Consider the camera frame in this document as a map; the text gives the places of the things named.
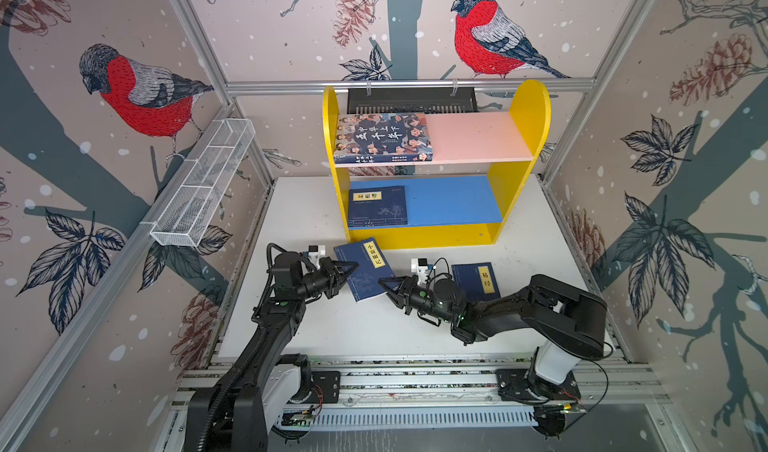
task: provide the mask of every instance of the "book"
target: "book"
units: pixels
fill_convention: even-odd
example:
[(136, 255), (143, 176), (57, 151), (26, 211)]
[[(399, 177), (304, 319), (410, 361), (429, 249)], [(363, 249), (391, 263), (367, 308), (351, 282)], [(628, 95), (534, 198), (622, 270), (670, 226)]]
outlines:
[(383, 294), (384, 288), (379, 285), (379, 279), (395, 277), (373, 237), (334, 247), (333, 251), (339, 260), (359, 264), (347, 280), (355, 302)]
[(344, 114), (336, 125), (337, 164), (432, 160), (426, 114)]
[(350, 228), (407, 226), (406, 188), (395, 186), (351, 189), (346, 222)]
[(453, 281), (467, 293), (470, 302), (488, 302), (501, 298), (490, 262), (451, 266)]

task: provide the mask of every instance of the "wire basket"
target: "wire basket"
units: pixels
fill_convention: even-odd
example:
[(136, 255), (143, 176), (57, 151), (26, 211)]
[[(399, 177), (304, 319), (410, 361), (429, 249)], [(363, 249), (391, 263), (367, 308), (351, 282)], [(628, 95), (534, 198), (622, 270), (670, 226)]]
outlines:
[(152, 227), (150, 235), (161, 246), (200, 244), (255, 134), (254, 124), (248, 119), (225, 119), (219, 124)]

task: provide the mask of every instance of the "wallpaper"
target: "wallpaper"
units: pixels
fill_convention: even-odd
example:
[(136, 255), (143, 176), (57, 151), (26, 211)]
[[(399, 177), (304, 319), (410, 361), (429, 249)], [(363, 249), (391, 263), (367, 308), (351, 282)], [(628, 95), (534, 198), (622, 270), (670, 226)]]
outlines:
[[(4, 413), (220, 104), (168, 0), (0, 0), (0, 13)], [(221, 229), (223, 248), (235, 231)]]
[(768, 450), (766, 0), (657, 0), (552, 183), (699, 450)]
[[(512, 94), (478, 93), (480, 112), (509, 110)], [(552, 95), (552, 124), (549, 137), (534, 173), (539, 173), (552, 154), (555, 144), (581, 99), (580, 92)], [(340, 110), (346, 110), (345, 93), (337, 94)], [(272, 175), (329, 176), (322, 131), (322, 96), (241, 96), (237, 97), (243, 114), (254, 122), (256, 140), (270, 164)], [(363, 175), (430, 175), (485, 173), (488, 164), (453, 164), (445, 166), (353, 167), (351, 174)]]
[(592, 76), (631, 0), (192, 0), (229, 81)]

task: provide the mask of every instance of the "wire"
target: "wire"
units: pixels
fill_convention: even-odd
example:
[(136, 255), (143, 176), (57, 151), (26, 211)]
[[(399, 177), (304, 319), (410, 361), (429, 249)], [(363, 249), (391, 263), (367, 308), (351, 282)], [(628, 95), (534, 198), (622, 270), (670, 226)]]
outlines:
[(581, 419), (583, 419), (583, 418), (587, 417), (587, 414), (589, 414), (589, 413), (590, 413), (592, 410), (594, 410), (594, 408), (596, 408), (597, 406), (599, 406), (599, 405), (600, 405), (600, 402), (602, 402), (602, 401), (603, 401), (603, 399), (605, 399), (605, 395), (608, 393), (608, 386), (610, 385), (610, 381), (608, 380), (608, 372), (606, 372), (606, 371), (605, 371), (605, 369), (603, 369), (603, 366), (602, 366), (602, 365), (600, 365), (600, 364), (598, 364), (597, 362), (595, 362), (595, 361), (590, 361), (590, 362), (591, 362), (591, 363), (593, 363), (593, 364), (595, 364), (595, 365), (597, 365), (598, 367), (600, 367), (600, 370), (602, 370), (602, 371), (603, 371), (603, 374), (605, 374), (605, 390), (603, 390), (603, 394), (600, 396), (600, 399), (598, 399), (598, 401), (597, 401), (597, 402), (595, 402), (595, 403), (594, 403), (594, 405), (593, 405), (592, 407), (590, 407), (590, 408), (589, 408), (589, 410), (587, 410), (586, 412), (584, 412), (584, 415), (580, 415), (579, 417), (577, 417), (577, 418), (576, 418), (576, 420), (574, 420), (574, 421), (573, 421), (573, 422), (571, 422), (571, 423), (570, 423), (570, 424), (569, 424), (569, 425), (568, 425), (566, 428), (564, 428), (564, 429), (563, 429), (563, 431), (561, 432), (561, 434), (564, 434), (564, 433), (565, 433), (565, 431), (566, 431), (566, 430), (568, 430), (568, 429), (570, 429), (570, 428), (572, 428), (572, 427), (574, 426), (574, 424), (576, 424), (577, 422), (579, 422)]

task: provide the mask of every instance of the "black cable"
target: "black cable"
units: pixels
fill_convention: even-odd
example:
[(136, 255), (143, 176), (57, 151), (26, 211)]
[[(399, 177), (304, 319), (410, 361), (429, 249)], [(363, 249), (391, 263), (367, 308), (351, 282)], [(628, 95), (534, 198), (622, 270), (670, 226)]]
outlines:
[(595, 362), (595, 361), (590, 361), (590, 362), (595, 364), (595, 365), (597, 365), (598, 367), (600, 367), (600, 370), (602, 370), (603, 374), (605, 374), (605, 390), (603, 390), (603, 394), (600, 396), (600, 399), (598, 399), (598, 401), (595, 402), (594, 405), (589, 408), (589, 410), (587, 410), (586, 412), (584, 412), (584, 414), (582, 414), (579, 417), (577, 417), (576, 420), (574, 420), (566, 428), (564, 428), (563, 431), (561, 432), (561, 434), (563, 434), (566, 430), (572, 428), (574, 426), (574, 424), (579, 422), (581, 419), (585, 418), (587, 416), (587, 414), (589, 414), (592, 410), (594, 410), (594, 408), (599, 406), (600, 402), (603, 401), (603, 399), (605, 398), (605, 395), (608, 393), (608, 386), (610, 384), (610, 381), (608, 380), (608, 372), (606, 372), (605, 369), (603, 369), (603, 366), (598, 364), (597, 362)]
[(264, 329), (263, 324), (259, 324), (259, 330), (261, 330), (261, 335), (259, 336), (259, 341), (256, 342), (256, 346), (248, 353), (245, 360), (240, 362), (240, 365), (235, 369), (235, 373), (230, 375), (226, 382), (221, 385), (218, 394), (216, 394), (216, 398), (208, 408), (208, 416), (205, 418), (203, 430), (200, 432), (200, 438), (197, 440), (197, 452), (205, 452), (210, 428), (214, 425), (214, 419), (218, 415), (219, 409), (221, 409), (221, 405), (226, 399), (226, 395), (229, 393), (230, 389), (232, 389), (232, 386), (235, 385), (235, 382), (243, 376), (243, 372), (245, 372), (245, 369), (250, 362), (254, 360), (254, 357), (258, 354), (259, 349), (261, 349), (261, 346), (264, 344), (264, 341), (266, 340), (266, 330)]

